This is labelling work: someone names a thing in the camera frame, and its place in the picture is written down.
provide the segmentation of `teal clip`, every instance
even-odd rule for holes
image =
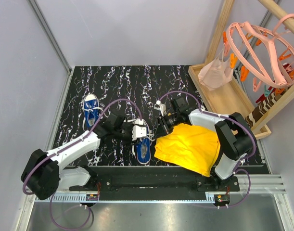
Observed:
[[[268,89],[267,89],[267,86],[264,85],[264,97],[267,98],[267,97],[272,93],[273,89],[274,89],[274,88],[271,88],[271,90],[268,90]]]

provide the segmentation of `blue shoe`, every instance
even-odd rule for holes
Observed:
[[[87,129],[90,129],[94,125],[95,121],[97,121],[99,118],[99,100],[94,94],[88,94],[85,97],[83,111],[85,114],[83,127],[86,123]]]
[[[142,164],[146,165],[150,162],[151,160],[151,151],[150,151],[150,141],[152,140],[152,135],[149,134],[149,126],[147,125],[147,138],[142,138],[141,141],[136,144],[136,152],[137,152],[137,161]]]

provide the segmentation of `brown striped fabric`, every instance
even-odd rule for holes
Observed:
[[[284,90],[281,94],[275,96],[275,92],[271,93],[264,101],[260,102],[258,106],[245,118],[248,126],[253,127],[255,123],[281,98],[285,93]]]

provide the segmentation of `wooden shelf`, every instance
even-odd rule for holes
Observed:
[[[203,66],[204,64],[190,66],[189,74],[207,109],[220,114],[239,112],[243,117],[248,116],[253,111],[254,106],[241,89],[237,80],[233,78],[232,81],[218,89],[208,90],[198,80],[198,73]],[[254,132],[257,140],[267,137],[269,134],[271,134],[271,131],[267,125],[264,125],[259,131]]]

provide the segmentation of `marble pattern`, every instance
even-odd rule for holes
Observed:
[[[194,86],[189,74],[189,66],[77,66],[74,69],[68,94],[66,97],[63,113],[55,137],[54,147],[69,142],[80,135],[84,130],[82,122],[84,114],[82,111],[82,100],[89,94],[95,94],[100,106],[104,108],[109,102],[118,98],[131,99],[141,109],[143,118],[151,130],[155,131],[156,119],[159,115],[153,105],[163,94],[171,90],[182,90],[198,97],[199,93]],[[195,104],[192,98],[186,100]],[[165,103],[169,109],[170,95]],[[138,113],[130,103],[120,102],[113,105],[110,110],[118,110],[133,119]],[[155,142],[151,145],[152,166],[169,166],[170,163],[163,162],[154,157]],[[261,165],[260,155],[252,158],[247,165]],[[131,147],[125,146],[122,141],[112,139],[102,143],[98,150],[89,152],[71,163],[71,165],[89,166],[136,166],[140,165],[131,153]]]

